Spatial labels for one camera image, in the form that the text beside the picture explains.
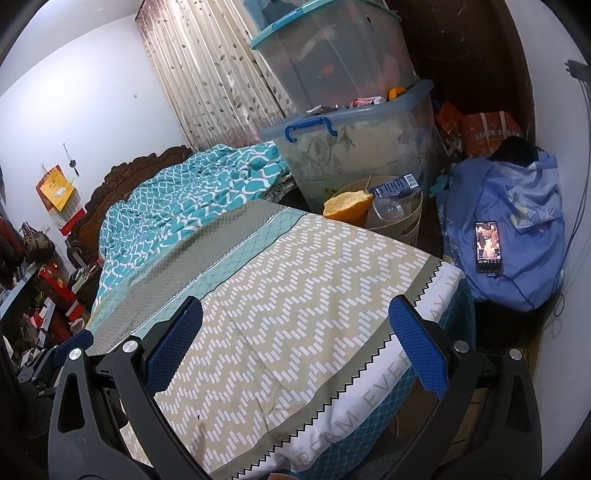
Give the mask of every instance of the curtain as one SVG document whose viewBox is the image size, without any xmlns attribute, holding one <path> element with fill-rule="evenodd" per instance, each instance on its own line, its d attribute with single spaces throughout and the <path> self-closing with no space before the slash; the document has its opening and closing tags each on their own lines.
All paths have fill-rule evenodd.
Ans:
<svg viewBox="0 0 591 480">
<path fill-rule="evenodd" d="M 146 0 L 137 23 L 194 150 L 244 147 L 295 112 L 249 41 L 258 29 L 239 0 Z"/>
</svg>

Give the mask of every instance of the handbag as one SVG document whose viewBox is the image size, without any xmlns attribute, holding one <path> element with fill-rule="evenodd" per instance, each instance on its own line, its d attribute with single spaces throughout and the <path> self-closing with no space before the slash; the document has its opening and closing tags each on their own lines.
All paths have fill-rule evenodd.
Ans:
<svg viewBox="0 0 591 480">
<path fill-rule="evenodd" d="M 45 263 L 56 251 L 55 244 L 43 232 L 39 232 L 28 223 L 22 224 L 23 243 L 27 262 Z"/>
</svg>

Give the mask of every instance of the blue cloth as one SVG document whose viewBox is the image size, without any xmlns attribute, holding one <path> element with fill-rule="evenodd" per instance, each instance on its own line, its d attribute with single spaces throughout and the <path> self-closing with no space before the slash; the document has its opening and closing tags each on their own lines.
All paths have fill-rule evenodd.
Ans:
<svg viewBox="0 0 591 480">
<path fill-rule="evenodd" d="M 129 200 L 109 208 L 100 229 L 105 265 L 95 306 L 140 267 L 224 212 L 260 198 L 288 173 L 273 142 L 219 144 L 140 184 Z"/>
<path fill-rule="evenodd" d="M 556 157 L 538 156 L 527 168 L 485 158 L 462 161 L 450 188 L 436 196 L 444 253 L 464 271 L 476 300 L 527 311 L 553 293 L 564 257 L 562 199 Z M 503 270 L 496 277 L 476 271 L 475 222 L 487 221 L 499 229 Z"/>
</svg>

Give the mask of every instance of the teal patterned blanket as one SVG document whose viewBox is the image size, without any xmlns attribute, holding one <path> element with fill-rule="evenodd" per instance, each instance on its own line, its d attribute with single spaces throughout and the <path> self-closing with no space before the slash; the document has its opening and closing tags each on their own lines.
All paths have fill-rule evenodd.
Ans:
<svg viewBox="0 0 591 480">
<path fill-rule="evenodd" d="M 99 248 L 105 259 L 95 307 L 114 286 L 142 276 L 178 241 L 223 212 L 260 198 L 287 175 L 273 142 L 216 145 L 143 182 L 107 211 Z"/>
</svg>

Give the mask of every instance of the plastic bin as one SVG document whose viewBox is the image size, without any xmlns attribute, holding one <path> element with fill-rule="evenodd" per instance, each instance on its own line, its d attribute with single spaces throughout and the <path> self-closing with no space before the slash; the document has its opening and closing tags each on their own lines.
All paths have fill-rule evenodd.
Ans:
<svg viewBox="0 0 591 480">
<path fill-rule="evenodd" d="M 381 105 L 292 117 L 263 130 L 261 137 L 275 142 L 315 213 L 322 213 L 339 189 L 370 175 L 412 173 L 426 195 L 441 154 L 432 88 L 433 82 L 422 80 Z"/>
<path fill-rule="evenodd" d="M 361 97 L 387 98 L 417 79 L 390 10 L 366 0 L 313 0 L 252 39 L 304 114 L 317 105 L 349 106 Z"/>
</svg>

